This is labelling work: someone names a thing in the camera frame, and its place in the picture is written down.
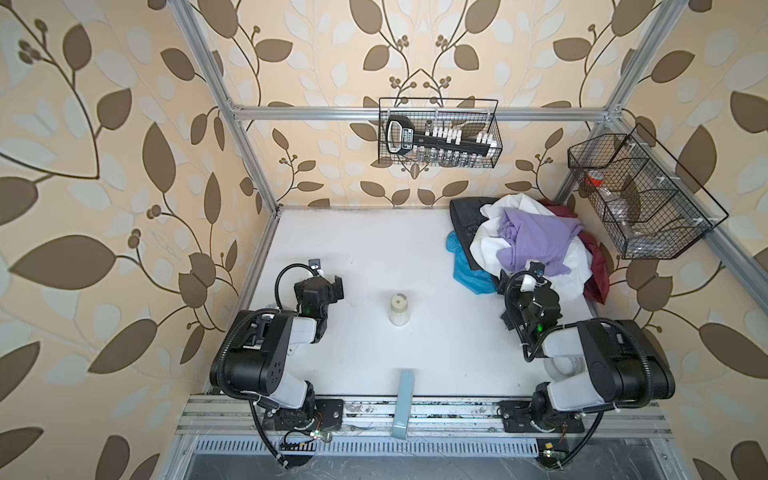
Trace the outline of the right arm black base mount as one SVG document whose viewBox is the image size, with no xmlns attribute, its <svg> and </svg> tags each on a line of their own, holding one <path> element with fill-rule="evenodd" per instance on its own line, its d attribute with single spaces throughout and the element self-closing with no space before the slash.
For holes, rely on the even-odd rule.
<svg viewBox="0 0 768 480">
<path fill-rule="evenodd" d="M 555 435 L 586 432 L 577 413 L 535 407 L 530 400 L 500 401 L 496 413 L 506 433 Z"/>
</svg>

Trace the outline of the dark red cloth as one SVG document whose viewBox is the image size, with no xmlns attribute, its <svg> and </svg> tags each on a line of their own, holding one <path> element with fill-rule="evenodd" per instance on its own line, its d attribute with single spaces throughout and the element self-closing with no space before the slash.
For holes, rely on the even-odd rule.
<svg viewBox="0 0 768 480">
<path fill-rule="evenodd" d="M 542 200 L 542 205 L 558 217 L 578 218 L 572 207 L 556 205 L 546 199 Z M 592 276 L 585 282 L 584 296 L 587 300 L 605 304 L 610 291 L 610 268 L 606 263 L 605 248 L 586 230 L 582 230 L 578 234 L 578 238 L 590 254 L 589 262 Z"/>
</svg>

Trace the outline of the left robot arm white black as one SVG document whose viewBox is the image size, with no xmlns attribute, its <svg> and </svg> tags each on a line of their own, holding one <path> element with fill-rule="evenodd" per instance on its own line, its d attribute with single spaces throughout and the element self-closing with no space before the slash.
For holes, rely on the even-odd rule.
<svg viewBox="0 0 768 480">
<path fill-rule="evenodd" d="M 277 275 L 275 305 L 242 310 L 226 333 L 209 381 L 248 404 L 255 429 L 277 463 L 291 469 L 297 454 L 341 428 L 345 402 L 318 399 L 313 384 L 288 372 L 289 354 L 317 344 L 327 331 L 329 307 L 345 297 L 341 277 L 322 276 L 320 263 L 292 263 Z"/>
</svg>

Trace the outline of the clear bottle red cap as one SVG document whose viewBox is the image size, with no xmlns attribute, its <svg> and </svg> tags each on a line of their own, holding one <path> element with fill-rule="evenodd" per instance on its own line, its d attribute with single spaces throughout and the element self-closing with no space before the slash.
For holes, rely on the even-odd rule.
<svg viewBox="0 0 768 480">
<path fill-rule="evenodd" d="M 632 234 L 629 221 L 630 203 L 620 192 L 610 190 L 604 173 L 588 170 L 586 184 L 597 192 L 597 211 L 603 221 L 615 224 L 626 234 Z"/>
</svg>

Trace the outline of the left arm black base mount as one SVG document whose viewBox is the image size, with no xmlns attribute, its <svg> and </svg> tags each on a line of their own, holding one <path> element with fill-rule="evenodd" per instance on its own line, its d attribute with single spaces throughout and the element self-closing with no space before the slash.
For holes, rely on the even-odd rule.
<svg viewBox="0 0 768 480">
<path fill-rule="evenodd" d="M 343 422 L 345 402 L 340 398 L 306 400 L 299 409 L 268 410 L 262 420 L 275 431 L 337 431 Z"/>
</svg>

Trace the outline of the turquoise blue cloth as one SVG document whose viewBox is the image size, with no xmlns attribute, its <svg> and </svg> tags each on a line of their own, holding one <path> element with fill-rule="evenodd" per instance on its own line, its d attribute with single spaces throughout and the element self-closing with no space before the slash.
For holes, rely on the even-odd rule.
<svg viewBox="0 0 768 480">
<path fill-rule="evenodd" d="M 453 278 L 475 295 L 495 294 L 492 276 L 484 270 L 472 270 L 455 231 L 446 238 L 446 250 L 454 255 Z"/>
</svg>

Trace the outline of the black tool with white bits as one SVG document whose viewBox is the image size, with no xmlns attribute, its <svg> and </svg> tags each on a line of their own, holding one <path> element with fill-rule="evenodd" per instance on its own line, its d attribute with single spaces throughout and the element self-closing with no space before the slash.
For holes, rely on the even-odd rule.
<svg viewBox="0 0 768 480">
<path fill-rule="evenodd" d="M 483 133 L 479 136 L 480 139 L 465 138 L 457 129 L 426 127 L 420 131 L 407 116 L 391 115 L 386 122 L 384 145 L 388 153 L 396 155 L 406 155 L 421 147 L 485 157 L 501 153 L 502 145 L 498 141 L 491 140 L 490 136 L 485 139 Z"/>
</svg>

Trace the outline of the lavender purple cloth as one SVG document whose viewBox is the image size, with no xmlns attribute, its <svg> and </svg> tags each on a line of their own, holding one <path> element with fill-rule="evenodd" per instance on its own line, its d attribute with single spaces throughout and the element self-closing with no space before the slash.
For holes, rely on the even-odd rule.
<svg viewBox="0 0 768 480">
<path fill-rule="evenodd" d="M 507 208 L 498 229 L 508 247 L 497 252 L 501 266 L 508 271 L 522 271 L 529 261 L 545 265 L 547 276 L 568 274 L 565 258 L 571 242 L 582 231 L 575 218 L 547 216 Z"/>
</svg>

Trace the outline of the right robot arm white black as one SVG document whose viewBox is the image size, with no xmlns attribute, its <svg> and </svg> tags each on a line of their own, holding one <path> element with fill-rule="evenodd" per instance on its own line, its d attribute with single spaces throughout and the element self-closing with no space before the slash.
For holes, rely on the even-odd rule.
<svg viewBox="0 0 768 480">
<path fill-rule="evenodd" d="M 607 412 L 641 409 L 673 397 L 676 383 L 667 361 L 635 321 L 593 317 L 563 323 L 559 296 L 540 262 L 524 271 L 502 272 L 495 285 L 504 301 L 502 319 L 517 334 L 525 362 L 568 359 L 582 364 L 574 374 L 538 384 L 527 406 L 499 408 L 518 430 L 581 433 L 574 446 L 544 447 L 537 459 L 543 468 L 568 467 Z"/>
</svg>

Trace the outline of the small cream jar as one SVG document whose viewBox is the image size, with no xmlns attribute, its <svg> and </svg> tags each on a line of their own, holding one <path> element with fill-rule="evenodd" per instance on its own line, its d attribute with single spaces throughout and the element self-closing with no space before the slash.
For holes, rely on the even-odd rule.
<svg viewBox="0 0 768 480">
<path fill-rule="evenodd" d="M 390 298 L 389 321 L 397 327 L 406 325 L 410 318 L 409 301 L 405 294 L 396 293 Z"/>
</svg>

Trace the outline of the black cloth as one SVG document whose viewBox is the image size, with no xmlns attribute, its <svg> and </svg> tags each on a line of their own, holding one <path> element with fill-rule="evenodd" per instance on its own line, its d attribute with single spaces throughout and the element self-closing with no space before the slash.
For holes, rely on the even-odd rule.
<svg viewBox="0 0 768 480">
<path fill-rule="evenodd" d="M 471 254 L 470 246 L 480 225 L 487 220 L 481 214 L 480 209 L 485 205 L 492 205 L 496 201 L 497 198 L 493 197 L 464 197 L 453 199 L 449 203 L 449 214 L 454 232 L 466 256 L 469 267 L 473 271 L 481 270 L 481 266 Z"/>
</svg>

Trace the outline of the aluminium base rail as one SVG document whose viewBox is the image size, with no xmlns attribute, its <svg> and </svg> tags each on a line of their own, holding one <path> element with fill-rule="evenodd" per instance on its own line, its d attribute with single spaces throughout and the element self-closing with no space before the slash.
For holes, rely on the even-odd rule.
<svg viewBox="0 0 768 480">
<path fill-rule="evenodd" d="M 574 446 L 594 420 L 574 414 L 541 431 L 524 419 L 528 402 L 521 397 L 415 396 L 408 414 L 394 396 L 321 396 L 317 403 L 315 425 L 300 432 L 261 413 L 268 437 L 262 441 L 246 403 L 194 395 L 176 433 L 201 454 L 265 454 L 274 447 L 286 456 L 534 459 Z"/>
</svg>

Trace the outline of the light blue tissue pack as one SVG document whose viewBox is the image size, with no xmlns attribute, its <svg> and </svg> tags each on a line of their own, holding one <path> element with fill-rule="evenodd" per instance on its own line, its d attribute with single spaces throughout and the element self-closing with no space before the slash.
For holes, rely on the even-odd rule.
<svg viewBox="0 0 768 480">
<path fill-rule="evenodd" d="M 397 440 L 406 440 L 408 436 L 414 387 L 414 372 L 412 370 L 403 370 L 400 375 L 391 431 L 391 436 Z"/>
</svg>

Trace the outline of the white tape roll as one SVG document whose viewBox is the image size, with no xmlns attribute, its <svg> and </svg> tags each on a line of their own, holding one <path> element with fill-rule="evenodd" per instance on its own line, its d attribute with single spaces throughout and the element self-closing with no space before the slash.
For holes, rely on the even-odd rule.
<svg viewBox="0 0 768 480">
<path fill-rule="evenodd" d="M 583 373 L 586 364 L 583 357 L 548 357 L 544 368 L 552 381 L 559 382 Z"/>
</svg>

